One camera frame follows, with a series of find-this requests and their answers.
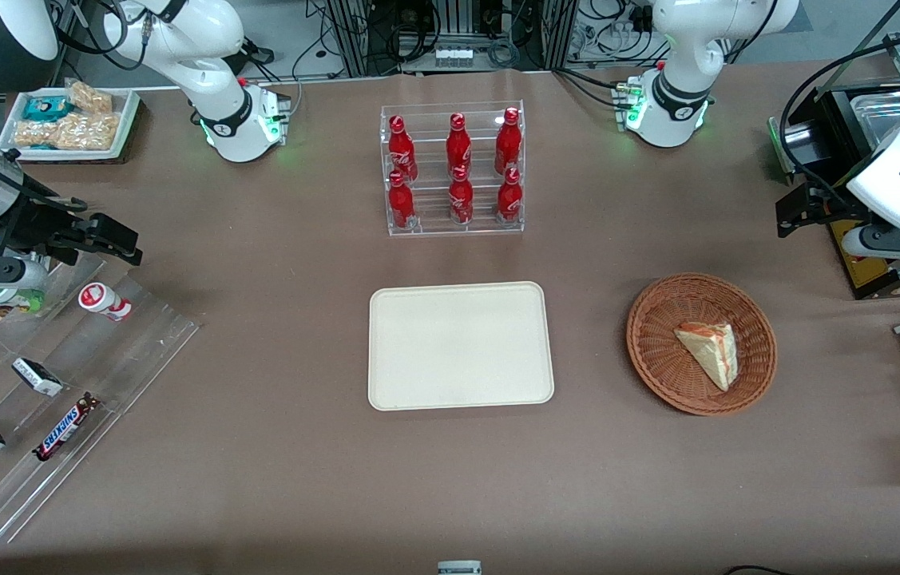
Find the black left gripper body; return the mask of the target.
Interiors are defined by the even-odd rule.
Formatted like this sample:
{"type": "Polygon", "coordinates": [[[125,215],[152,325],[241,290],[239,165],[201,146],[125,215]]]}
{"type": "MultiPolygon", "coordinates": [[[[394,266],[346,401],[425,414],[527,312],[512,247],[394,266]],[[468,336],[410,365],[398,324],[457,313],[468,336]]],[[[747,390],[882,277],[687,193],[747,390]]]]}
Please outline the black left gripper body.
{"type": "Polygon", "coordinates": [[[825,180],[812,181],[812,222],[828,225],[839,221],[854,221],[855,226],[872,223],[872,212],[845,186],[833,186],[825,180]]]}

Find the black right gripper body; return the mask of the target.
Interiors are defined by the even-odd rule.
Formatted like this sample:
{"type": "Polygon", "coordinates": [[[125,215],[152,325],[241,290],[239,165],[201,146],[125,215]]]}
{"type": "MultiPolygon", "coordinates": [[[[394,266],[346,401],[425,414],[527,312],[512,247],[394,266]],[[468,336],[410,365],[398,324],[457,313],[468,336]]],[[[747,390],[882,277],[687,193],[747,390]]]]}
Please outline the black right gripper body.
{"type": "Polygon", "coordinates": [[[52,247],[61,212],[47,204],[24,200],[0,218],[0,264],[48,268],[61,258],[52,247]]]}

